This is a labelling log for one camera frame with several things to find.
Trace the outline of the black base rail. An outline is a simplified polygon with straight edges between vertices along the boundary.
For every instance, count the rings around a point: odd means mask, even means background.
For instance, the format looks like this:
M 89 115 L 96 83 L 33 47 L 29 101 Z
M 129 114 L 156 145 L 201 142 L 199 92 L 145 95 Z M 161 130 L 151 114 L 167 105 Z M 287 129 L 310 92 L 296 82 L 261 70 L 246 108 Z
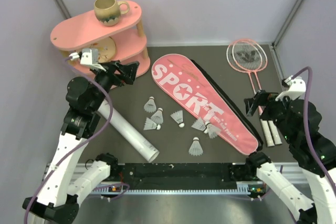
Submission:
M 75 169 L 77 179 L 66 183 L 65 195 L 246 195 L 264 198 L 271 186 L 247 164 L 127 163 L 91 164 Z

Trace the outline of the white shuttlecock tube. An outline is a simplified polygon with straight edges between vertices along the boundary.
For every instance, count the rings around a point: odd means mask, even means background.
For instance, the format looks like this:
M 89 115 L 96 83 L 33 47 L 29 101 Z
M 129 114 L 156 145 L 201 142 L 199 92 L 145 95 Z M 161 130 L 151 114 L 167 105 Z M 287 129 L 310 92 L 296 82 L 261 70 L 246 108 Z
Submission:
M 104 100 L 98 112 L 126 139 L 126 141 L 148 162 L 153 162 L 160 151 L 138 132 L 117 110 L 109 118 L 110 105 Z

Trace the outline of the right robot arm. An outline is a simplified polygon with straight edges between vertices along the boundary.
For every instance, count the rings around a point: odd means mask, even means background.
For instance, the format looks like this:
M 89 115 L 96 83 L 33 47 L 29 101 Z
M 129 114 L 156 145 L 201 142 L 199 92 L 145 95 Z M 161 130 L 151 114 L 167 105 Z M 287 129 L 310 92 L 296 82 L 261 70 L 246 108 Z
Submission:
M 335 145 L 321 133 L 321 114 L 311 102 L 277 99 L 277 93 L 259 90 L 244 100 L 246 114 L 264 108 L 260 118 L 272 121 L 288 143 L 309 184 L 312 198 L 301 193 L 263 152 L 246 158 L 245 174 L 260 179 L 278 196 L 296 223 L 335 223 Z

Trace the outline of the pink sport racket bag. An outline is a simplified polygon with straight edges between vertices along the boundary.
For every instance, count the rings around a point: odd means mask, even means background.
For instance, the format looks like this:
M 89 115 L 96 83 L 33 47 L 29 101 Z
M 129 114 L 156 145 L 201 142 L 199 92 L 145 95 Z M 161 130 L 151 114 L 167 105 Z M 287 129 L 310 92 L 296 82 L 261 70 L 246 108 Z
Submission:
M 151 68 L 154 82 L 182 108 L 220 129 L 218 137 L 249 155 L 262 150 L 263 140 L 238 106 L 194 60 L 167 54 Z

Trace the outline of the pink three-tier wooden shelf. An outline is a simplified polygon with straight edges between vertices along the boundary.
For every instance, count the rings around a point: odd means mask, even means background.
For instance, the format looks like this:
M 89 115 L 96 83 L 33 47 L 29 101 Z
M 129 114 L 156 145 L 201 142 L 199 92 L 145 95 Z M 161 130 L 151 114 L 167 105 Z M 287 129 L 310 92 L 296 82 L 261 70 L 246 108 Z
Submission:
M 145 74 L 150 68 L 150 58 L 142 25 L 142 10 L 138 3 L 127 2 L 130 10 L 121 16 L 116 25 L 104 26 L 90 10 L 56 25 L 50 34 L 50 41 L 67 57 L 74 51 L 89 48 L 94 42 L 111 37 L 117 49 L 112 60 L 119 60 L 122 64 L 138 61 L 137 77 Z

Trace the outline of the pink badminton racket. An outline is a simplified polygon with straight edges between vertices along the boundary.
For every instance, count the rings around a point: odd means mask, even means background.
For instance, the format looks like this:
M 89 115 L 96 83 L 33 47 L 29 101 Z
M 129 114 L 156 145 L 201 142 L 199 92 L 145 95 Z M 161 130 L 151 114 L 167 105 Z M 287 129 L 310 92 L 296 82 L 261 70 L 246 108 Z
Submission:
M 226 57 L 232 68 L 248 74 L 253 92 L 256 94 L 251 74 L 256 73 L 262 66 L 263 59 L 254 43 L 249 40 L 237 40 L 229 45 Z
M 253 92 L 256 93 L 257 89 L 251 75 L 255 75 L 260 88 L 261 85 L 257 73 L 265 69 L 268 63 L 267 55 L 263 48 L 251 39 L 239 39 L 233 42 L 231 52 L 227 53 L 227 59 L 236 70 L 248 74 Z M 274 123 L 265 120 L 261 120 L 260 123 L 268 147 L 282 144 Z

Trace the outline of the white plastic shuttlecock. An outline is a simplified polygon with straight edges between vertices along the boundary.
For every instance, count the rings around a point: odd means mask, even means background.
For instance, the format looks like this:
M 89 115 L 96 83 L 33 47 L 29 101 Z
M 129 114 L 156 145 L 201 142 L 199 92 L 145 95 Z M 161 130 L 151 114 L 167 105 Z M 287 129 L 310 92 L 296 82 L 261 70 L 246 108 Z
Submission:
M 180 128 L 184 127 L 185 124 L 184 124 L 184 120 L 183 120 L 183 111 L 182 110 L 178 110 L 178 111 L 172 113 L 170 116 L 178 124 L 178 126 Z
M 143 106 L 143 109 L 147 113 L 154 113 L 156 111 L 155 98 L 149 97 L 148 101 Z
M 155 123 L 154 121 L 152 121 L 150 118 L 146 118 L 145 120 L 145 124 L 143 127 L 143 130 L 160 130 L 161 126 L 157 123 Z
M 214 139 L 215 137 L 217 137 L 219 135 L 219 133 L 221 132 L 221 129 L 214 126 L 211 123 L 207 123 L 206 124 L 206 129 L 205 129 L 205 134 L 208 134 L 210 139 Z
M 163 124 L 163 109 L 158 108 L 157 111 L 150 117 L 150 119 L 156 124 Z
M 203 149 L 202 146 L 199 142 L 198 137 L 194 137 L 192 144 L 188 150 L 188 153 L 192 156 L 201 156 L 203 154 Z
M 208 133 L 208 125 L 210 124 L 209 121 L 204 121 L 202 118 L 198 118 L 193 124 L 192 128 L 202 131 L 203 133 Z

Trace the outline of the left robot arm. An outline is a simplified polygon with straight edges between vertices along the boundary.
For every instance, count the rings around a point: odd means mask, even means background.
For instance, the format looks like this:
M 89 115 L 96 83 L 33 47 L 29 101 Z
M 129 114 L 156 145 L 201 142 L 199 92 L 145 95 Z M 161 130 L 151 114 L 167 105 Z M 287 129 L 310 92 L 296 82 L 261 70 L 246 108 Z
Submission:
M 119 174 L 117 159 L 107 153 L 100 154 L 92 166 L 74 183 L 71 178 L 83 150 L 99 132 L 99 107 L 111 105 L 109 91 L 112 86 L 133 84 L 139 62 L 121 64 L 119 61 L 103 63 L 90 80 L 85 75 L 73 78 L 67 86 L 66 100 L 69 110 L 60 130 L 59 142 L 47 174 L 41 185 L 23 208 L 52 223 L 73 223 L 85 198 L 105 179 L 114 180 Z

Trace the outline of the pink badminton racket left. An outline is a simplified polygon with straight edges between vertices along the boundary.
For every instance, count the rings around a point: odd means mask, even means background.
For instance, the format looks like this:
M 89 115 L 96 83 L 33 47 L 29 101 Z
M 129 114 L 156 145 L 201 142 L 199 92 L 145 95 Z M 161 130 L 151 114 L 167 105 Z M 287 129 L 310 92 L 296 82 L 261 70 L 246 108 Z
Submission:
M 253 92 L 256 94 L 251 74 L 256 73 L 262 66 L 263 59 L 254 43 L 249 40 L 237 40 L 229 45 L 226 57 L 232 68 L 248 74 Z

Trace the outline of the cream floral plate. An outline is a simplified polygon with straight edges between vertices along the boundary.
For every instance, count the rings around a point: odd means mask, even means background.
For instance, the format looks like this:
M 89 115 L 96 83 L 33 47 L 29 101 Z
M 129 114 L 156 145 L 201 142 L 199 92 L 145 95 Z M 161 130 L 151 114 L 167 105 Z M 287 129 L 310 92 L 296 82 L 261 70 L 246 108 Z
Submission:
M 91 45 L 98 50 L 98 61 L 100 63 L 111 61 L 116 54 L 116 45 L 111 37 L 107 37 Z

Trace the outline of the pink badminton racket right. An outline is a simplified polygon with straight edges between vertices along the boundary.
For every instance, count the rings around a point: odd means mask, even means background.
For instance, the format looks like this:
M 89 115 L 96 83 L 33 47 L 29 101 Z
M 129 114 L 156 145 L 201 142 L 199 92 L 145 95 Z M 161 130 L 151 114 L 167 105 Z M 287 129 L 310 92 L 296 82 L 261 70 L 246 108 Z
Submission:
M 267 55 L 263 48 L 251 39 L 239 39 L 233 42 L 231 52 L 227 53 L 227 59 L 236 70 L 248 74 L 253 92 L 256 93 L 257 89 L 251 75 L 255 75 L 260 88 L 261 85 L 257 73 L 265 69 L 268 63 Z M 260 123 L 268 147 L 282 144 L 274 123 L 265 120 L 261 120 Z

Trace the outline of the beige ceramic mug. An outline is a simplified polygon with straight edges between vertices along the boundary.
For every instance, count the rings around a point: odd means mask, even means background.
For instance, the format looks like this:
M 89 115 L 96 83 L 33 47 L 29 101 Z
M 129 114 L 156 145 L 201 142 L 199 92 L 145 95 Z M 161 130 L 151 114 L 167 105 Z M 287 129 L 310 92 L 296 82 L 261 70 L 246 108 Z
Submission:
M 116 25 L 121 16 L 127 14 L 129 10 L 130 5 L 127 1 L 96 0 L 94 3 L 95 17 L 104 26 Z

